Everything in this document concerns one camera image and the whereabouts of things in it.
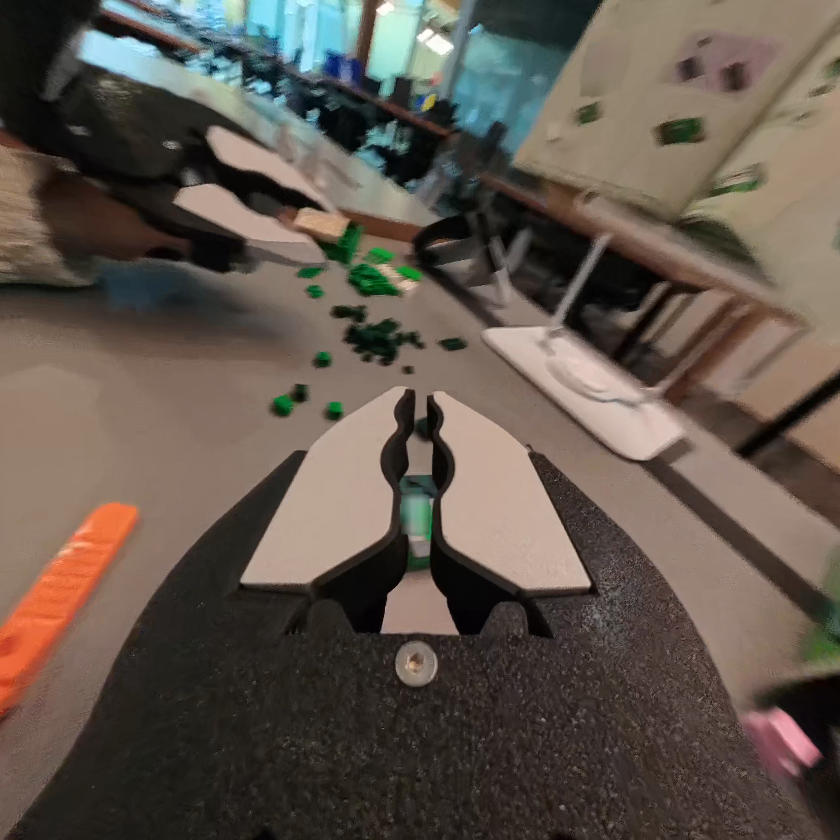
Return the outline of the tan and green lego assembly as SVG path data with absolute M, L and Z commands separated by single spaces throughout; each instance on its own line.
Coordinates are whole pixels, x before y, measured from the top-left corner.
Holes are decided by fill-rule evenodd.
M 325 257 L 350 266 L 357 256 L 364 228 L 340 213 L 302 208 L 291 221 L 292 227 L 314 239 Z

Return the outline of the wooden side table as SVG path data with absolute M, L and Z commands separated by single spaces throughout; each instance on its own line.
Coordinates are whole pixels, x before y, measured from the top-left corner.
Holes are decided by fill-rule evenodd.
M 766 324 L 784 323 L 792 329 L 793 340 L 804 334 L 803 321 L 782 308 L 777 294 L 767 283 L 734 267 L 721 256 L 710 254 L 670 225 L 646 219 L 631 208 L 567 185 L 544 182 L 534 192 L 488 172 L 479 179 L 491 193 L 502 194 L 578 235 L 589 239 L 605 236 L 608 249 L 672 285 L 728 296 L 684 346 L 669 376 L 658 384 L 664 398 L 673 406 L 681 404 Z

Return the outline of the black office chair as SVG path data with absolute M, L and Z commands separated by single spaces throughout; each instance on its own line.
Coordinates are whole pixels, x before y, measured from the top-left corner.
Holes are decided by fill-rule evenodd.
M 491 213 L 492 194 L 482 185 L 508 132 L 495 121 L 478 140 L 460 132 L 444 144 L 415 190 L 415 197 L 432 209 L 446 197 L 455 207 L 453 216 L 441 217 L 424 227 L 413 239 L 413 251 L 420 266 L 442 269 L 468 260 L 486 274 L 478 288 L 485 289 L 491 303 L 508 304 L 513 285 L 511 274 L 524 262 L 532 243 L 531 226 L 521 227 L 505 243 Z

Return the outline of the acrylic book stand white base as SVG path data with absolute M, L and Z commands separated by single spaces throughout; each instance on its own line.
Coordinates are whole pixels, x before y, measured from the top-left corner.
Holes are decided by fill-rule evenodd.
M 684 437 L 682 424 L 661 397 L 663 387 L 638 384 L 568 324 L 612 238 L 596 236 L 545 325 L 489 328 L 481 338 L 603 446 L 625 460 L 646 463 Z

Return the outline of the open lego instruction booklet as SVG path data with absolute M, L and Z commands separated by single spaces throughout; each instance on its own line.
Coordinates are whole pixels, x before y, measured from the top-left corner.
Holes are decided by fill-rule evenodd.
M 838 331 L 839 3 L 604 2 L 516 166 L 734 249 Z

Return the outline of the green and white lego assembly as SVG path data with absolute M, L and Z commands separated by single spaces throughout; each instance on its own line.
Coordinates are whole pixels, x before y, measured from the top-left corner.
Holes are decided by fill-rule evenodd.
M 434 501 L 438 489 L 431 475 L 405 476 L 400 481 L 402 534 L 408 544 L 406 571 L 429 568 Z

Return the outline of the pink lego pig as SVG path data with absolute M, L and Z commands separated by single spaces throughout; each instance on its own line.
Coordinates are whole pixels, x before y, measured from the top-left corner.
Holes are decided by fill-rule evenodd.
M 797 781 L 824 759 L 798 723 L 784 710 L 751 710 L 740 717 L 767 774 L 779 782 Z

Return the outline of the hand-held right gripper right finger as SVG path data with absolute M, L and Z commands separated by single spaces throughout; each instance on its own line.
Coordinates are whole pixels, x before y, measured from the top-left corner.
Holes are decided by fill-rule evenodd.
M 512 603 L 531 635 L 551 636 L 539 600 L 591 594 L 593 582 L 530 451 L 443 391 L 427 399 L 427 431 L 437 488 L 430 570 L 458 632 L 478 635 Z

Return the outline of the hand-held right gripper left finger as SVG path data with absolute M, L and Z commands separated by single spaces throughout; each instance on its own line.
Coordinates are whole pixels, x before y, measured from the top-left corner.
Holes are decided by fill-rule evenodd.
M 309 448 L 240 577 L 243 589 L 332 600 L 355 631 L 382 630 L 408 562 L 400 483 L 415 401 L 413 389 L 393 387 Z

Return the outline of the long background desk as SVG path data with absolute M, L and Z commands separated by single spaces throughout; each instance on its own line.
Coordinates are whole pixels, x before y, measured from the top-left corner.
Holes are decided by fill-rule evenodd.
M 286 162 L 300 167 L 330 202 L 346 215 L 378 218 L 423 228 L 436 220 L 415 195 L 352 156 L 286 108 L 201 76 L 165 58 L 142 55 L 123 41 L 89 30 L 79 58 L 100 67 L 194 100 L 220 112 Z

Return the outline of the orange lego brick separator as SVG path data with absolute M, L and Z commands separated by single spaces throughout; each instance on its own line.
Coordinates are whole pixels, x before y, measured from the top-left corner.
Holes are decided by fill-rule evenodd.
M 110 502 L 61 546 L 1 627 L 1 716 L 16 707 L 76 615 L 96 591 L 140 519 Z

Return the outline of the person's left hand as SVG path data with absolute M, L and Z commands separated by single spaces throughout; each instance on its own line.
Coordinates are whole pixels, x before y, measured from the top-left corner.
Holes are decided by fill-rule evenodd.
M 50 242 L 64 257 L 184 261 L 192 254 L 188 240 L 148 225 L 132 208 L 77 175 L 55 175 L 37 196 Z

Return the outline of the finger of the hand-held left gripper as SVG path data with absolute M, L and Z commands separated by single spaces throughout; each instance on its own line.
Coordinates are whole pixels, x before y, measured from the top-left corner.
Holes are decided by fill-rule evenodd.
M 248 255 L 259 261 L 278 265 L 324 265 L 328 262 L 312 237 L 247 208 L 220 185 L 184 187 L 176 192 L 172 202 L 175 207 L 242 238 Z
M 228 169 L 261 176 L 278 188 L 305 196 L 306 207 L 338 212 L 322 189 L 277 152 L 218 125 L 206 130 L 205 141 L 215 160 Z

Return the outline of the pile of loose green lego pieces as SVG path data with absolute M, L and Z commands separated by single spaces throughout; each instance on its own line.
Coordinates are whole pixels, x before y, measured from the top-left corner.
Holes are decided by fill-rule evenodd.
M 422 274 L 410 266 L 394 268 L 389 262 L 393 256 L 393 253 L 386 249 L 372 248 L 366 259 L 353 263 L 348 268 L 346 280 L 350 288 L 363 298 L 407 297 L 409 292 L 418 288 Z M 325 270 L 324 266 L 303 267 L 297 271 L 297 276 L 314 280 Z M 310 283 L 304 291 L 311 300 L 323 299 L 326 293 L 319 283 Z M 403 348 L 426 348 L 426 342 L 420 332 L 403 330 L 402 324 L 393 318 L 372 321 L 369 318 L 369 309 L 363 303 L 334 305 L 330 310 L 330 317 L 347 322 L 343 342 L 366 364 L 393 366 L 399 361 Z M 440 339 L 437 345 L 446 352 L 457 352 L 468 347 L 467 341 L 461 337 Z M 312 358 L 312 366 L 319 370 L 332 364 L 331 351 L 319 351 Z M 270 410 L 279 417 L 288 417 L 298 405 L 307 402 L 309 396 L 308 384 L 294 384 L 289 392 L 280 394 L 271 401 Z M 324 409 L 324 416 L 331 422 L 339 421 L 344 414 L 341 401 L 330 401 Z

